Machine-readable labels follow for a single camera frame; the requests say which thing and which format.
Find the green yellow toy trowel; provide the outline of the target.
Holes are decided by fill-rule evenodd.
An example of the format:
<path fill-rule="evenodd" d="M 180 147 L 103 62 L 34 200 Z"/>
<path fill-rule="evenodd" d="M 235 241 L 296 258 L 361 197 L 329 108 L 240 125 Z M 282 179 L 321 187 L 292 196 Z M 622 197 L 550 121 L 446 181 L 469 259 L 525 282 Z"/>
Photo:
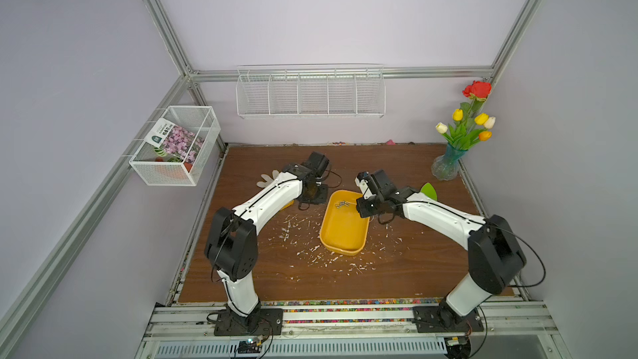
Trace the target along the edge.
<path fill-rule="evenodd" d="M 420 188 L 420 192 L 422 194 L 424 194 L 426 197 L 428 197 L 429 199 L 433 199 L 434 201 L 438 200 L 438 194 L 437 194 L 434 186 L 432 184 L 430 184 L 430 183 L 424 184 Z"/>

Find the white cotton work glove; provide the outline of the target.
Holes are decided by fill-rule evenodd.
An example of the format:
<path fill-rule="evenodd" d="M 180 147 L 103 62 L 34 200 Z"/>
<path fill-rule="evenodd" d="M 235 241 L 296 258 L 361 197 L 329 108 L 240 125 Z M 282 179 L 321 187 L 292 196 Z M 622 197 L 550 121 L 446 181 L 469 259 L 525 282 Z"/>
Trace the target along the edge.
<path fill-rule="evenodd" d="M 292 174 L 285 173 L 284 176 L 280 176 L 279 171 L 272 171 L 272 174 L 261 174 L 263 180 L 257 183 L 257 187 L 264 191 L 264 194 L 259 197 L 259 201 L 255 203 L 260 212 L 272 207 L 278 207 L 277 212 L 282 209 L 287 209 L 292 205 L 292 200 L 289 200 L 285 204 L 281 204 L 281 192 L 285 184 L 294 182 L 296 179 Z"/>

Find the yellow plastic storage box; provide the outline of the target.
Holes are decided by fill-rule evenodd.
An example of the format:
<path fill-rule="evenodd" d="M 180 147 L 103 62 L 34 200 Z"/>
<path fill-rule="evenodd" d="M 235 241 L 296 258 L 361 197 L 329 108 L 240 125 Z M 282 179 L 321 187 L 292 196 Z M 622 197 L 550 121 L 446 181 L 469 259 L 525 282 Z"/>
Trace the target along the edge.
<path fill-rule="evenodd" d="M 348 190 L 337 190 L 330 196 L 320 230 L 320 241 L 324 247 L 336 254 L 356 256 L 367 242 L 369 219 L 362 218 L 356 209 L 357 199 L 362 194 Z M 339 201 L 349 201 L 350 207 L 336 209 Z"/>

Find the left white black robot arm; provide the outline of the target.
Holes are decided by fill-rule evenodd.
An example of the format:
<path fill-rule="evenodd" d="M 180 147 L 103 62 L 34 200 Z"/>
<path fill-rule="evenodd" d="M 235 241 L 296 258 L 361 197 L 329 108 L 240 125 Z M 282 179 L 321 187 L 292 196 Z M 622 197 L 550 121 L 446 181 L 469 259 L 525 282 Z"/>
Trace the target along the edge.
<path fill-rule="evenodd" d="M 259 234 L 282 209 L 298 204 L 324 204 L 329 161 L 291 164 L 259 182 L 261 190 L 232 209 L 219 208 L 210 225 L 204 256 L 219 275 L 229 310 L 247 319 L 259 311 L 252 271 L 259 257 Z"/>

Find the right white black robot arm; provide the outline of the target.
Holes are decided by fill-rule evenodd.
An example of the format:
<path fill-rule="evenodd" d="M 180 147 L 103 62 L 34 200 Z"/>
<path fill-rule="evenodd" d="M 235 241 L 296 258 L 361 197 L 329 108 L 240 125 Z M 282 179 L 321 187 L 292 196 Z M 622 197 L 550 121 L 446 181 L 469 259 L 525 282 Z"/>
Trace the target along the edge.
<path fill-rule="evenodd" d="M 464 320 L 476 307 L 505 290 L 527 264 L 506 219 L 481 218 L 405 188 L 382 196 L 365 192 L 357 199 L 362 218 L 389 214 L 423 224 L 453 240 L 468 254 L 468 272 L 439 304 L 441 322 Z"/>

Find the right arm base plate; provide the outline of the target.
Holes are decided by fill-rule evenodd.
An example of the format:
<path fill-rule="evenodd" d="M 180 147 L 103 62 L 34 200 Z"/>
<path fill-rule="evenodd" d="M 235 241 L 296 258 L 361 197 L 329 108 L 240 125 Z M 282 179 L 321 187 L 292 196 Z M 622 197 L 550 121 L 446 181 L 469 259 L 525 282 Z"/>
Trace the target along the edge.
<path fill-rule="evenodd" d="M 460 317 L 452 309 L 444 306 L 413 307 L 413 323 L 418 333 L 455 333 L 470 335 L 483 332 L 482 317 L 475 309 L 469 315 Z"/>

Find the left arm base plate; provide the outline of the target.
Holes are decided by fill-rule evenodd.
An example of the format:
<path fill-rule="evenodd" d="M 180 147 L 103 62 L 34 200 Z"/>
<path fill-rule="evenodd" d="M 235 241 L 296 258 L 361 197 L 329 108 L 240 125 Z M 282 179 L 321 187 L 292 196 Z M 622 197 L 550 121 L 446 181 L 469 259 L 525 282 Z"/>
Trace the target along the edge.
<path fill-rule="evenodd" d="M 226 306 L 217 313 L 213 324 L 216 337 L 279 336 L 282 334 L 283 310 L 257 307 L 244 317 Z"/>

